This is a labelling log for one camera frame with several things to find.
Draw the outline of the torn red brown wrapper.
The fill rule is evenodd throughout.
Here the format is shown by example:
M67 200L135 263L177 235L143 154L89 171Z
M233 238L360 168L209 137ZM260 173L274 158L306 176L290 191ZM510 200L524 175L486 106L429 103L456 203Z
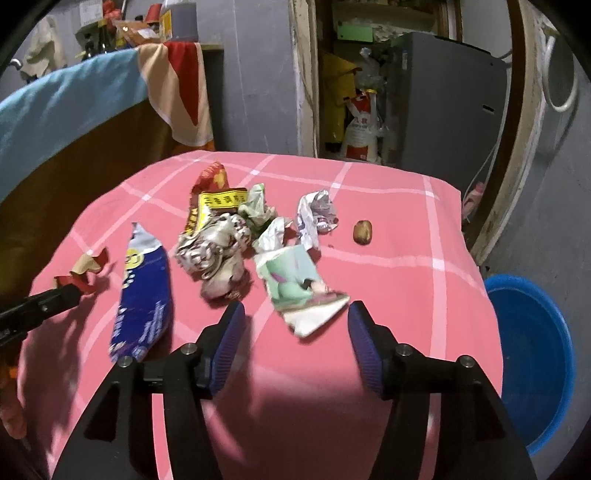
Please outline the torn red brown wrapper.
M83 295L93 294L97 287L89 280L89 274L97 276L109 261L107 248L103 248L97 256L82 254L67 275L56 276L53 280L55 288L74 286Z

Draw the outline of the blue snack wrapper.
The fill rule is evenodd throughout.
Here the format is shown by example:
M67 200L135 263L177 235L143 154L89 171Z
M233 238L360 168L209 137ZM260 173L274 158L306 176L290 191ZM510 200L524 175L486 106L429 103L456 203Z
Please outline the blue snack wrapper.
M167 252L158 239L134 222L108 348L110 360L113 363L123 357L143 360L169 328L171 318Z

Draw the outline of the silver foil wrapper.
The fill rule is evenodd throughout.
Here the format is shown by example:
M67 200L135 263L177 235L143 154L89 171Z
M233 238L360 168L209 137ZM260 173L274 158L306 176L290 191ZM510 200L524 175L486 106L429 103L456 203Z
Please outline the silver foil wrapper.
M198 232L181 235L174 256L187 274L200 281L205 301L237 300L249 282L243 253L250 243L252 232L245 219L223 213Z

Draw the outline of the green pink picture wrapper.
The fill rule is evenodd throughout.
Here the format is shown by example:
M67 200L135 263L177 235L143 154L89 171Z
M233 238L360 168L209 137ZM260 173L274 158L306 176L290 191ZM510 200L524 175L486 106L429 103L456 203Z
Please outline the green pink picture wrapper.
M349 304L348 294L322 280L301 245L257 254L254 262L274 310L297 338L315 334Z

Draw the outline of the yellow brown snack bag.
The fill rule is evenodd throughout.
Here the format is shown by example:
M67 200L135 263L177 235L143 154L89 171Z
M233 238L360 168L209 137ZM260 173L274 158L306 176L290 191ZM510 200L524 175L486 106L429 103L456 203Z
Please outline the yellow brown snack bag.
M211 218L224 213L235 214L248 196L249 191L246 188L192 192L183 234L192 236L199 232Z

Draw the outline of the white purple paper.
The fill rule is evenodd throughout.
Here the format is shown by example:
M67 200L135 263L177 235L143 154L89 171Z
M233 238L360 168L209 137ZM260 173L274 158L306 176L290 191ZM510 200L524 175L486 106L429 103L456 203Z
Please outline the white purple paper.
M297 205L297 240L305 250L320 248L320 235L338 227L339 218L328 190L305 194Z

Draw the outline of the green white wrapper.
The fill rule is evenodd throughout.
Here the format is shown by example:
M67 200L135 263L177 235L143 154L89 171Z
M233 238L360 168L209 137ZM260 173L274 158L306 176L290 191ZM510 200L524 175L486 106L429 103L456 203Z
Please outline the green white wrapper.
M242 217L252 233L260 233L276 218L276 208L266 203L266 186L257 183L247 192L245 202L238 207L238 215Z

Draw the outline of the red orange noodle wrapper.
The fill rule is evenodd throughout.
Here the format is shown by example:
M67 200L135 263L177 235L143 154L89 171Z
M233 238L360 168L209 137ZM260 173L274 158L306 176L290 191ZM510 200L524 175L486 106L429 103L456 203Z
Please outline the red orange noodle wrapper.
M201 171L193 184L191 193L199 195L202 192L219 192L228 188L228 174L225 167L219 162L213 162Z

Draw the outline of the blue plastic bucket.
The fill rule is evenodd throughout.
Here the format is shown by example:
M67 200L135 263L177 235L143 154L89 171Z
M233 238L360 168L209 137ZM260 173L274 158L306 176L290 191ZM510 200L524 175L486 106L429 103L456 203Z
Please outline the blue plastic bucket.
M503 353L502 400L530 455L562 424L573 397L576 362L567 322L554 300L514 275L485 280Z

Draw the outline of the brown nut shell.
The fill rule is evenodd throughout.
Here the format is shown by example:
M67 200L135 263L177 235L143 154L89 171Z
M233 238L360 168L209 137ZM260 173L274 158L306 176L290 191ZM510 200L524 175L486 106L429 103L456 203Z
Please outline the brown nut shell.
M373 225L369 220L360 220L353 226L353 241L359 245L369 245L373 239Z

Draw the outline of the light blue cloth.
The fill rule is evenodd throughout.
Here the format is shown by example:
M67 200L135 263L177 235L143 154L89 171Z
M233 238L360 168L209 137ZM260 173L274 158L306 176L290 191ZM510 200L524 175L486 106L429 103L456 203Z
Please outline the light blue cloth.
M134 49L98 55L13 92L1 102L1 197L79 137L146 98Z

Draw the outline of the white red rice sack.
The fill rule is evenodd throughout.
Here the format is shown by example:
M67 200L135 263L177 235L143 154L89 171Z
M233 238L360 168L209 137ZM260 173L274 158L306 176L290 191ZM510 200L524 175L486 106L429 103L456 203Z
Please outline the white red rice sack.
M346 102L352 121L346 126L341 156L346 160L379 163L378 138L381 127L378 118L377 91L363 90Z

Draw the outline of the hanging beige rag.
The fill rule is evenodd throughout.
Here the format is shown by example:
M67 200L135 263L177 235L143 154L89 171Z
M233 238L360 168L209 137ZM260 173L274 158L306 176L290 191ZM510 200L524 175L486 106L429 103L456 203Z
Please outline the hanging beige rag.
M32 31L21 72L27 79L41 78L66 66L67 60L57 22L52 15L47 15Z

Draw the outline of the red beige towel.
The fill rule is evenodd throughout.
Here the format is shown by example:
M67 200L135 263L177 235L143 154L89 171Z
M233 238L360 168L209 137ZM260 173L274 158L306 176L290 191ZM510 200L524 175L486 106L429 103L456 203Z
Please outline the red beige towel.
M195 42L146 43L136 48L151 107L177 143L214 150L204 54Z

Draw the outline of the yellow bag in pantry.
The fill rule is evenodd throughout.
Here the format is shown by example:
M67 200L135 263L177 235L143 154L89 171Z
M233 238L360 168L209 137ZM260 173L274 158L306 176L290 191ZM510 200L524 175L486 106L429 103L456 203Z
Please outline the yellow bag in pantry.
M322 52L321 138L341 143L345 132L346 102L356 97L356 72L360 67L329 52Z

